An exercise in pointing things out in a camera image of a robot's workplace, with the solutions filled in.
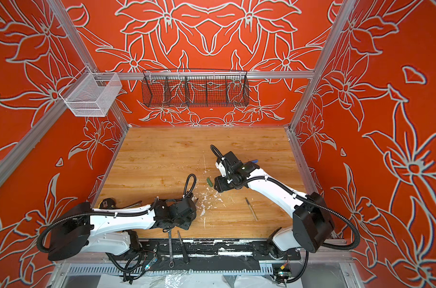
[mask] wire basket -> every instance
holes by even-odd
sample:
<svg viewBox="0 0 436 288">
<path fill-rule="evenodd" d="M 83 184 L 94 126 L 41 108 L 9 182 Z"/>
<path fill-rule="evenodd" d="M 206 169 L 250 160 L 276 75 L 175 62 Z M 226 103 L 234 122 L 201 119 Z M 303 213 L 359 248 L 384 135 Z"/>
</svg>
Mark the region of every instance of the wire basket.
<svg viewBox="0 0 436 288">
<path fill-rule="evenodd" d="M 83 73 L 76 88 L 62 97 L 75 116 L 104 117 L 116 99 L 122 84 L 117 73 L 109 81 L 96 81 L 92 73 Z"/>
<path fill-rule="evenodd" d="M 147 107 L 246 107 L 246 71 L 188 69 L 172 76 L 143 71 L 143 104 Z"/>
</svg>

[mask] wrench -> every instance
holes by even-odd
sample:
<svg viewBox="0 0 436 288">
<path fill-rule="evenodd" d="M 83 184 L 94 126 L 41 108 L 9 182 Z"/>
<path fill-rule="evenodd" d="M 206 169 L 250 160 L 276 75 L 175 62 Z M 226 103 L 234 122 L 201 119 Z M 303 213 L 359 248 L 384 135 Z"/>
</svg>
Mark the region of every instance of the wrench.
<svg viewBox="0 0 436 288">
<path fill-rule="evenodd" d="M 175 263 L 173 262 L 173 246 L 171 244 L 171 229 L 168 230 L 168 251 L 170 252 L 170 268 L 173 268 L 175 266 Z"/>
</svg>

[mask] black wire basket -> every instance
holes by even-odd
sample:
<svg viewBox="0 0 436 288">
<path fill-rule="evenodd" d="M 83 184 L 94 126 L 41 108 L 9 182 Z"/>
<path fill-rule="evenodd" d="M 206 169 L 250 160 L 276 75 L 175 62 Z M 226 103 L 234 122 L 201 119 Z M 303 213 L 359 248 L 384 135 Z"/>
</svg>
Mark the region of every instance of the black wire basket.
<svg viewBox="0 0 436 288">
<path fill-rule="evenodd" d="M 143 104 L 147 107 L 246 107 L 246 71 L 181 69 L 144 70 Z"/>
</svg>

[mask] wood grain surface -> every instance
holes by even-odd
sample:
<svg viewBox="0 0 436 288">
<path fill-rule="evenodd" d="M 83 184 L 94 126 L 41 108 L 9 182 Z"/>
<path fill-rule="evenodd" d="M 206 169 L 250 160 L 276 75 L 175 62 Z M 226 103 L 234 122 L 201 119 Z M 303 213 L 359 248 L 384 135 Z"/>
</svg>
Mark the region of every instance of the wood grain surface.
<svg viewBox="0 0 436 288">
<path fill-rule="evenodd" d="M 156 196 L 180 198 L 186 177 L 194 173 L 197 218 L 189 230 L 180 229 L 182 238 L 267 238 L 278 227 L 292 225 L 287 213 L 256 191 L 218 193 L 209 187 L 207 177 L 214 182 L 220 175 L 211 144 L 242 162 L 258 159 L 269 175 L 305 191 L 284 128 L 131 128 L 96 203 L 113 198 L 123 207 L 139 200 L 151 204 Z M 137 232 L 140 238 L 168 237 L 157 228 Z"/>
</svg>

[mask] floral wallpaper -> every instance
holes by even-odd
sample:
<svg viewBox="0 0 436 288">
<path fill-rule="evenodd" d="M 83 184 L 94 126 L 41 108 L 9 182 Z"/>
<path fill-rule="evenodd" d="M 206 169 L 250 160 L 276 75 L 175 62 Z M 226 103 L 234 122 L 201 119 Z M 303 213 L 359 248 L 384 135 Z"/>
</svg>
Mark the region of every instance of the floral wallpaper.
<svg viewBox="0 0 436 288">
<path fill-rule="evenodd" d="M 339 0 L 63 0 L 102 72 L 314 69 Z M 285 125 L 306 79 L 251 81 L 246 108 L 148 108 L 140 81 L 117 103 L 133 126 Z"/>
<path fill-rule="evenodd" d="M 302 109 L 297 139 L 359 228 L 366 287 L 436 287 L 436 0 L 357 1 Z"/>
<path fill-rule="evenodd" d="M 45 0 L 0 0 L 0 161 L 82 68 Z"/>
<path fill-rule="evenodd" d="M 66 110 L 8 178 L 0 188 L 0 287 L 45 287 L 54 263 L 37 237 L 93 200 L 122 136 L 112 112 L 82 118 Z"/>
</svg>

